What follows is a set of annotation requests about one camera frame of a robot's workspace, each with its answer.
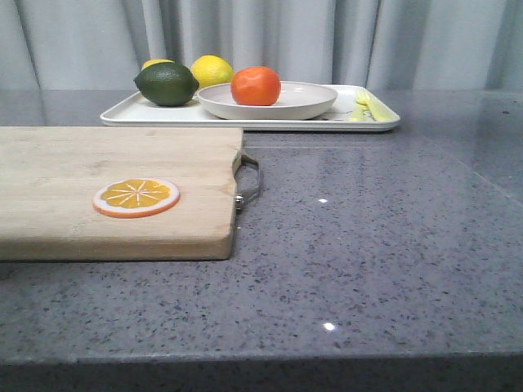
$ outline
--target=cutting board handle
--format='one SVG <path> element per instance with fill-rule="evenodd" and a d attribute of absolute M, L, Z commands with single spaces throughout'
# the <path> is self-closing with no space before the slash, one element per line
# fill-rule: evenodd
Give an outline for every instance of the cutting board handle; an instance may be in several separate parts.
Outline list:
<path fill-rule="evenodd" d="M 241 189 L 235 196 L 236 211 L 241 212 L 245 209 L 245 206 L 251 202 L 253 199 L 260 196 L 262 193 L 262 181 L 263 173 L 260 169 L 260 163 L 250 155 L 242 152 L 240 158 L 241 167 L 251 167 L 257 172 L 256 185 L 250 188 Z"/>

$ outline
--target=tray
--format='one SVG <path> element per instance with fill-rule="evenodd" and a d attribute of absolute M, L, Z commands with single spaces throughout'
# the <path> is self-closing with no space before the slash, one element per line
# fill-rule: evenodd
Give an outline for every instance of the tray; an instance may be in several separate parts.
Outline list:
<path fill-rule="evenodd" d="M 184 106 L 166 108 L 149 102 L 136 92 L 100 115 L 108 126 L 127 127 L 242 127 L 245 131 L 388 131 L 400 123 L 400 116 L 365 88 L 348 85 L 327 85 L 334 88 L 337 99 L 325 113 L 309 120 L 224 120 L 207 112 L 195 99 Z M 349 121 L 355 109 L 358 92 L 368 92 L 391 121 L 374 121 L 367 112 L 367 121 Z"/>

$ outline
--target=plate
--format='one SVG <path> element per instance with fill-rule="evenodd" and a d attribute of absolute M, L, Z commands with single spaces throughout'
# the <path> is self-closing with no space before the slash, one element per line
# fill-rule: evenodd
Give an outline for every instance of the plate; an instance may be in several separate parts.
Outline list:
<path fill-rule="evenodd" d="M 197 97 L 205 110 L 226 120 L 306 120 L 327 111 L 336 100 L 337 91 L 313 83 L 282 82 L 275 104 L 249 106 L 236 104 L 230 83 L 225 83 L 205 87 Z"/>

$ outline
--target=orange slice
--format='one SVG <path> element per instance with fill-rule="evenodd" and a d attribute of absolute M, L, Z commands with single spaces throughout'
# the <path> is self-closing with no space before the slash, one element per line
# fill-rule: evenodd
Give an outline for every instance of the orange slice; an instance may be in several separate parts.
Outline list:
<path fill-rule="evenodd" d="M 159 214 L 174 206 L 180 190 L 158 178 L 132 178 L 109 184 L 96 192 L 92 205 L 114 218 L 141 218 Z"/>

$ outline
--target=gray countertop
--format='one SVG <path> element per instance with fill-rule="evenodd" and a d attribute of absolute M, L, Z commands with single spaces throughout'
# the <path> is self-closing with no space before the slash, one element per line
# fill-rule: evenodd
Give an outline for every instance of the gray countertop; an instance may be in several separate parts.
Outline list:
<path fill-rule="evenodd" d="M 130 94 L 0 91 L 0 125 Z M 376 94 L 394 131 L 246 133 L 264 185 L 228 261 L 1 263 L 4 386 L 523 390 L 523 96 Z"/>

